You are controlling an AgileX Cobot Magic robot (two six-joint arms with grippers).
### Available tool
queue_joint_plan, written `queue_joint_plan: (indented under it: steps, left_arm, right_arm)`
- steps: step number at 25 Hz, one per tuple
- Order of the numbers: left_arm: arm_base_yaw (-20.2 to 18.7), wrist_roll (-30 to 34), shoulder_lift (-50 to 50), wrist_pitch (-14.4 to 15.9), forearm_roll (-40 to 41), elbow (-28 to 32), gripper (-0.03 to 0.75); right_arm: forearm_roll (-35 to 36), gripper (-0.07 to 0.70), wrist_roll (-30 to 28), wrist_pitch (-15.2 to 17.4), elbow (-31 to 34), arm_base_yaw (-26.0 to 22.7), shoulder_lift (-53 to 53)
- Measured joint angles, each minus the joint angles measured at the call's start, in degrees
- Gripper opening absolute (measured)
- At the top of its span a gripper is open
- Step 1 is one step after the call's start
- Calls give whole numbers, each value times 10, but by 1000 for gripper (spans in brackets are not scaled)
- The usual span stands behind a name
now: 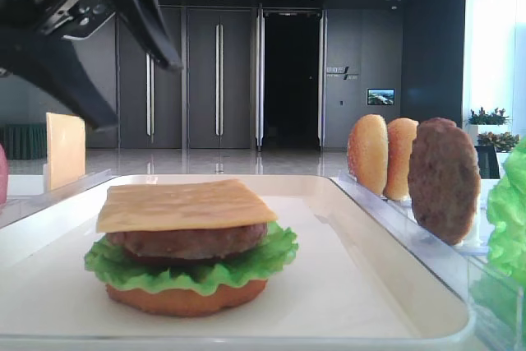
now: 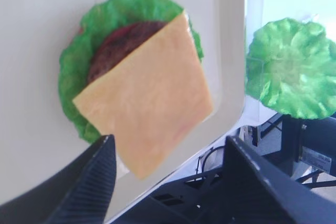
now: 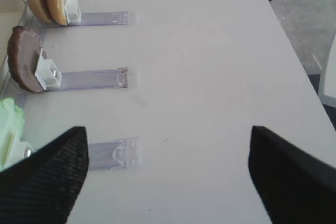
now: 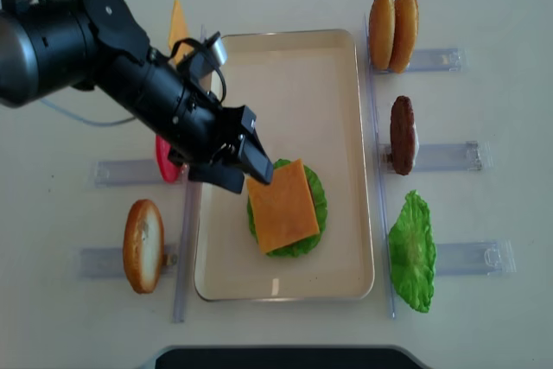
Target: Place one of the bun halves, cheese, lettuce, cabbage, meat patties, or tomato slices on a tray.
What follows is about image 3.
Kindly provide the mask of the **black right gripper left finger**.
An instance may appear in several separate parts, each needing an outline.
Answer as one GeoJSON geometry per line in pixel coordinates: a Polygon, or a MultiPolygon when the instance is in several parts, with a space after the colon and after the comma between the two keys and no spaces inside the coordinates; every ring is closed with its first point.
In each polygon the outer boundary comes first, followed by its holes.
{"type": "Polygon", "coordinates": [[[1,172],[1,223],[66,223],[88,169],[86,128],[74,126],[1,172]]]}

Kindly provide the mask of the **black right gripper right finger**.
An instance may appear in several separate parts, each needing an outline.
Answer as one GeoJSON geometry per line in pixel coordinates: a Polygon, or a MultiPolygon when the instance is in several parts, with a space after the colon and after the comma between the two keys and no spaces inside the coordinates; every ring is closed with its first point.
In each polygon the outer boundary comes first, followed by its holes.
{"type": "Polygon", "coordinates": [[[272,223],[335,223],[335,168],[253,126],[248,170],[272,223]]]}

